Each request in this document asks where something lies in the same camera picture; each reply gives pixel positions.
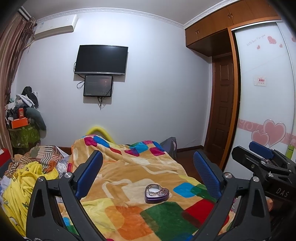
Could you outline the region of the right hand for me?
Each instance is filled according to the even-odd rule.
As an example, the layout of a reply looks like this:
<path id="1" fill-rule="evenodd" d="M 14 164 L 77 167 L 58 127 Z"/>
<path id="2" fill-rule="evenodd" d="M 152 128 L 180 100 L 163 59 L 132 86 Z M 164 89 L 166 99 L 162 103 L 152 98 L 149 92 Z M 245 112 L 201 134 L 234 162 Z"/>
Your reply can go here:
<path id="1" fill-rule="evenodd" d="M 267 207 L 268 207 L 269 211 L 272 211 L 278 205 L 278 202 L 276 200 L 271 199 L 271 198 L 268 198 L 266 200 L 266 202 L 267 202 Z"/>

